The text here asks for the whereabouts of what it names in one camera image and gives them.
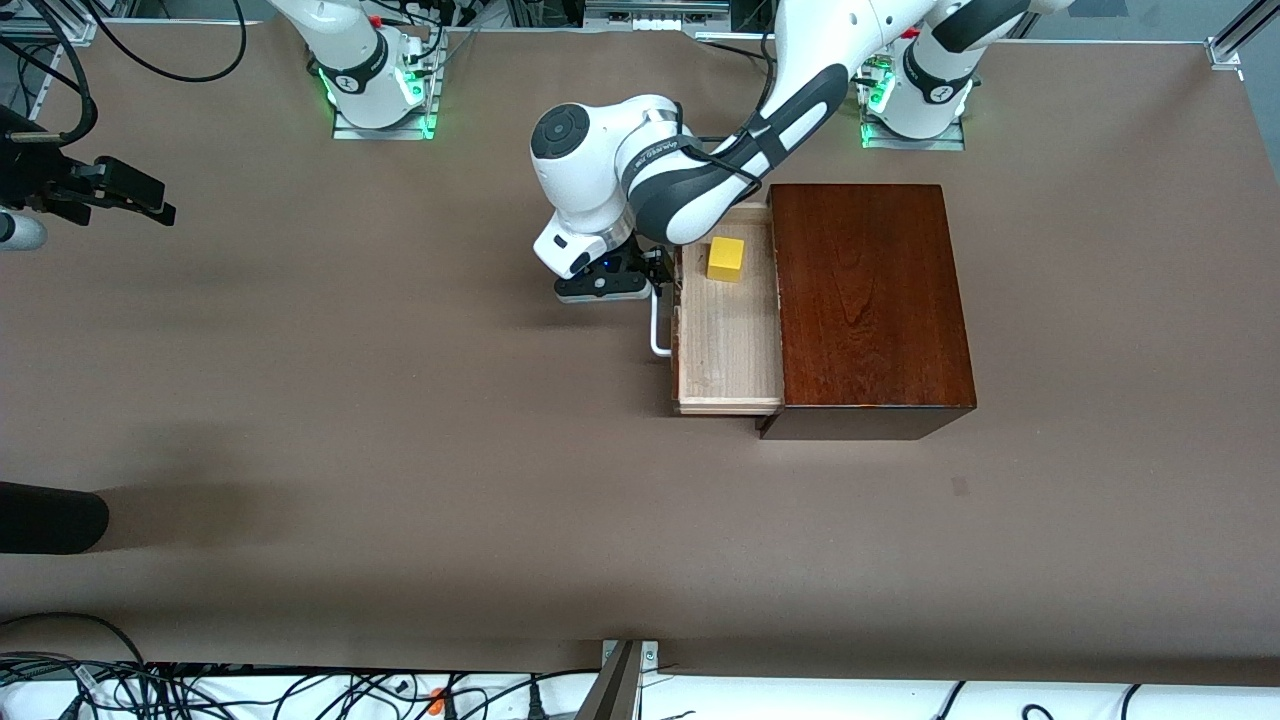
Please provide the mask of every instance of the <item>brown tabletop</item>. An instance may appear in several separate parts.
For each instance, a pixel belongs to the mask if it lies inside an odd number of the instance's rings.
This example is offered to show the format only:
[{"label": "brown tabletop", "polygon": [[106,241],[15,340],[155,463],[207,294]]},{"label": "brown tabletop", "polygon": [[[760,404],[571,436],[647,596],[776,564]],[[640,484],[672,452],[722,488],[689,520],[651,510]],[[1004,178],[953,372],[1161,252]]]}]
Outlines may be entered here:
[{"label": "brown tabletop", "polygon": [[[119,35],[198,72],[236,31]],[[179,224],[0,258],[0,469],[115,488],[119,548],[0,557],[5,612],[156,660],[549,667],[627,634],[707,671],[1277,676],[1280,192],[1203,49],[1000,45],[968,151],[864,151],[842,114],[773,176],[943,187],[982,402],[918,443],[672,416],[648,307],[562,306],[530,250],[547,108],[663,92],[726,133],[741,58],[483,35],[420,143],[330,141],[284,23],[209,86],[84,60],[74,155]]]}]

